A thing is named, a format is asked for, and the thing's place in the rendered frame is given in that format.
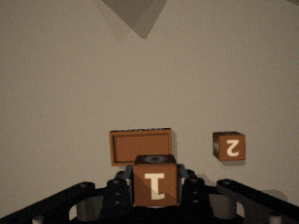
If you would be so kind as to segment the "brown calendar cube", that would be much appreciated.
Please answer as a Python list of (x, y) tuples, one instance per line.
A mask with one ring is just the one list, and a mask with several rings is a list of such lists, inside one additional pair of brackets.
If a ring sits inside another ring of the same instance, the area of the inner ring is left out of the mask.
[(213, 132), (213, 156), (219, 161), (245, 160), (245, 135), (231, 132)]
[(172, 154), (137, 155), (134, 165), (134, 206), (178, 204), (178, 165)]

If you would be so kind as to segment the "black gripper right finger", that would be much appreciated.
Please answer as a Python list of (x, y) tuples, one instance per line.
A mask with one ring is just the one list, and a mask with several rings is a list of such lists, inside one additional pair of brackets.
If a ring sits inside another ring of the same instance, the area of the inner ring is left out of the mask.
[[(177, 174), (179, 213), (216, 216), (230, 224), (299, 224), (299, 207), (240, 182), (226, 178), (205, 185), (184, 164), (178, 164)], [(244, 217), (237, 214), (237, 202)]]

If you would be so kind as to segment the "brown rectangular tray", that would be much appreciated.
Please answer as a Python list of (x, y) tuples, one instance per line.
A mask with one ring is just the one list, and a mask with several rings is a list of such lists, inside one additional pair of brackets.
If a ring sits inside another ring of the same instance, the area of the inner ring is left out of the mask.
[(137, 155), (172, 154), (171, 128), (115, 130), (109, 134), (112, 166), (133, 165)]

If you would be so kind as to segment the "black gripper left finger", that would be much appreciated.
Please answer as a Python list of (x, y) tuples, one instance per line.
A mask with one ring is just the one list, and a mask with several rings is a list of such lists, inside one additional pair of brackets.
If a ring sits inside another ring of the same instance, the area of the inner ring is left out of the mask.
[[(97, 218), (100, 221), (134, 214), (133, 165), (116, 173), (104, 188), (95, 189), (95, 183), (87, 181), (75, 184), (0, 218), (0, 224), (88, 224)], [(74, 205), (77, 216), (70, 220), (69, 211)]]

